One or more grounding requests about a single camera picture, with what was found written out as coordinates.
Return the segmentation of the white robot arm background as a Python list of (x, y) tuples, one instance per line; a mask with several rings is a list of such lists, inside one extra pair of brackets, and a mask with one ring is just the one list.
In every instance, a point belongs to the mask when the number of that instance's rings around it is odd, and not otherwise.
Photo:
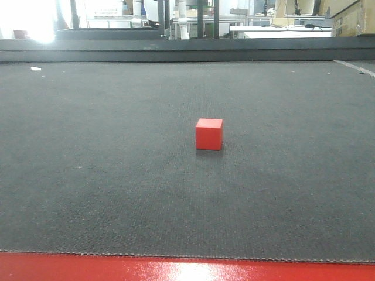
[(178, 25), (180, 27), (180, 37), (182, 40), (189, 40), (189, 32), (188, 32), (188, 17), (186, 14), (186, 1), (185, 0), (177, 0), (177, 7), (179, 12), (178, 17)]

